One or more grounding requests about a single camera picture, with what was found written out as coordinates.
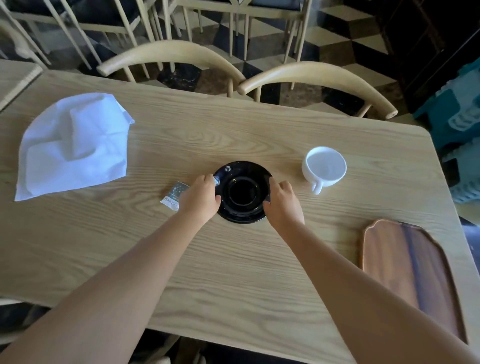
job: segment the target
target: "wooden tray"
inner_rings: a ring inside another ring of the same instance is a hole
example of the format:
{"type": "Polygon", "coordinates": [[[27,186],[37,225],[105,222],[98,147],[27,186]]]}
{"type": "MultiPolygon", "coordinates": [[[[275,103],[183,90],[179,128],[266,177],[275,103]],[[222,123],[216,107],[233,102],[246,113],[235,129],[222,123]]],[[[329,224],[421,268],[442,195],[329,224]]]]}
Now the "wooden tray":
{"type": "Polygon", "coordinates": [[[365,273],[467,342],[448,262],[425,230],[377,220],[365,229],[359,255],[365,273]]]}

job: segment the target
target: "wooden table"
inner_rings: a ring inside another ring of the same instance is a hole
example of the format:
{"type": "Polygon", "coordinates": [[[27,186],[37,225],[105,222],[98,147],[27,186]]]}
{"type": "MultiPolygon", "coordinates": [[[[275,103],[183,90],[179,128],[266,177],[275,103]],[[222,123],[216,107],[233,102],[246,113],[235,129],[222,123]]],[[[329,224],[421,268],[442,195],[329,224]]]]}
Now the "wooden table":
{"type": "MultiPolygon", "coordinates": [[[[307,225],[352,261],[371,221],[422,226],[445,250],[479,352],[480,279],[424,129],[82,74],[45,72],[2,113],[0,295],[56,305],[172,215],[159,200],[176,180],[190,183],[239,159],[291,181],[307,225]],[[97,91],[114,94],[136,120],[127,177],[14,203],[27,126],[61,98],[97,91]],[[314,146],[337,149],[348,165],[319,196],[300,169],[314,146]]],[[[354,362],[266,219],[238,225],[215,216],[182,257],[149,327],[308,363],[354,362]]]]}
{"type": "Polygon", "coordinates": [[[0,60],[0,111],[41,73],[35,63],[0,60]]]}

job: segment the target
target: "white coffee cup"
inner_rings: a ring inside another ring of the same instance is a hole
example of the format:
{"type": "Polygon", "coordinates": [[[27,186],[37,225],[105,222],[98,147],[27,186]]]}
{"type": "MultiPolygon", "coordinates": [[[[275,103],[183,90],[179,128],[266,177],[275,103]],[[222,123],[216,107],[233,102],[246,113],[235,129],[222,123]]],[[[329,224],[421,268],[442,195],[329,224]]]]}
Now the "white coffee cup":
{"type": "Polygon", "coordinates": [[[319,194],[322,187],[331,186],[345,176],[347,163],[335,149],[318,146],[307,153],[301,170],[312,184],[312,192],[319,194]]]}

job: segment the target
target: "cup handle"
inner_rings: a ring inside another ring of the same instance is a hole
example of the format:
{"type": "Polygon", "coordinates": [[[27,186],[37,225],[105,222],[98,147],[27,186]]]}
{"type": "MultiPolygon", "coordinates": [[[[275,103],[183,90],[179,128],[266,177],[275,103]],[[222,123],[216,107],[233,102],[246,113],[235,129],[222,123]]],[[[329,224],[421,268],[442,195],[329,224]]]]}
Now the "cup handle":
{"type": "Polygon", "coordinates": [[[322,180],[312,183],[312,192],[314,194],[319,194],[323,186],[324,183],[322,180]]]}

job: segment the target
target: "white cloth napkin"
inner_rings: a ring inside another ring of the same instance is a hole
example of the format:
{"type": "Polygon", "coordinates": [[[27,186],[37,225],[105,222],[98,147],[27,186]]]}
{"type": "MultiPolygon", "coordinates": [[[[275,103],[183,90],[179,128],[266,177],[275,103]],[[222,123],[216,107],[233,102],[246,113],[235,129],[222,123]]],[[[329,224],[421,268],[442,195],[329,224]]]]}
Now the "white cloth napkin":
{"type": "Polygon", "coordinates": [[[20,144],[15,201],[124,177],[132,123],[109,94],[75,95],[47,108],[20,144]]]}

